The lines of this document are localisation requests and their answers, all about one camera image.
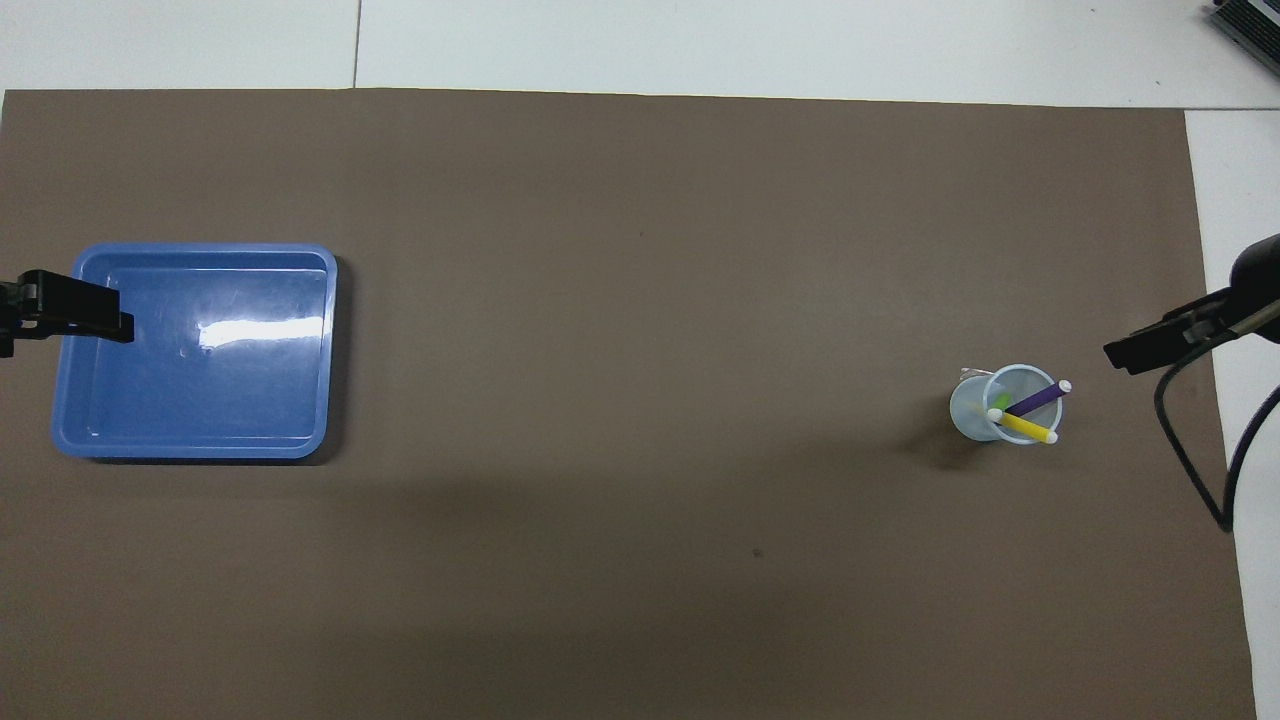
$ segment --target yellow marker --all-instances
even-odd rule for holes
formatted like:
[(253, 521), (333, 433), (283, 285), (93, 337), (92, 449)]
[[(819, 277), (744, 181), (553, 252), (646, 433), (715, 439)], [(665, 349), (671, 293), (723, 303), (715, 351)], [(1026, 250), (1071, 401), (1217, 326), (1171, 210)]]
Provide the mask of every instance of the yellow marker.
[(1010, 415), (998, 407), (987, 410), (987, 419), (992, 423), (1000, 423), (1015, 433), (1023, 433), (1029, 438), (1038, 439), (1044, 445), (1053, 445), (1057, 442), (1057, 433), (1053, 430), (1046, 428), (1044, 425), (1037, 425), (1036, 423), (1023, 420), (1018, 415)]

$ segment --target clear plastic cup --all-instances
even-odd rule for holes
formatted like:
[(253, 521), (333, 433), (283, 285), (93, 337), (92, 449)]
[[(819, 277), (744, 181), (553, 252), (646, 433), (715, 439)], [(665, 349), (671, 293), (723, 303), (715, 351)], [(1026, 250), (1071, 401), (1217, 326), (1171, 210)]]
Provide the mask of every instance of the clear plastic cup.
[[(965, 437), (979, 442), (1002, 439), (1014, 445), (1037, 445), (1039, 441), (1036, 438), (988, 420), (987, 410), (996, 406), (1001, 395), (1009, 393), (1012, 404), (1053, 382), (1048, 373), (1032, 365), (1005, 365), (989, 375), (965, 378), (951, 392), (951, 421)], [(1062, 421), (1062, 398), (1032, 410), (1023, 419), (1056, 430)]]

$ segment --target brown paper mat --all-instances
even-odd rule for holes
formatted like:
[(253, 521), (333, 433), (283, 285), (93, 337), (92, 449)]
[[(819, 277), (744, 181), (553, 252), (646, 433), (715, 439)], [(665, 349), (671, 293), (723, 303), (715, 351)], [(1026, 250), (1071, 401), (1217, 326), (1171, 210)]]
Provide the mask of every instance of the brown paper mat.
[[(343, 259), (308, 466), (49, 439), (0, 363), (14, 717), (1252, 717), (1231, 539), (1101, 346), (1204, 292), (1181, 114), (10, 92), (0, 269)], [(978, 445), (961, 366), (1069, 378)], [(1171, 404), (1224, 471), (1208, 364)]]

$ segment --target white table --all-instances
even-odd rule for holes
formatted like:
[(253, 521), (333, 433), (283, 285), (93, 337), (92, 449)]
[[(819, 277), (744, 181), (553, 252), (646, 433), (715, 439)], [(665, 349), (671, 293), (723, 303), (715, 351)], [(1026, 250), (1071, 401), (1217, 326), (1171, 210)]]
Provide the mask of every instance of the white table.
[[(1181, 108), (1215, 290), (1240, 249), (1280, 232), (1280, 78), (1208, 27), (1206, 5), (0, 0), (0, 87), (397, 86)], [(1245, 338), (1216, 351), (1215, 363), (1230, 452), (1280, 382), (1280, 347)], [(1166, 480), (1181, 483), (1155, 482)], [(1257, 438), (1236, 505), (1258, 716), (1280, 719), (1280, 420)]]

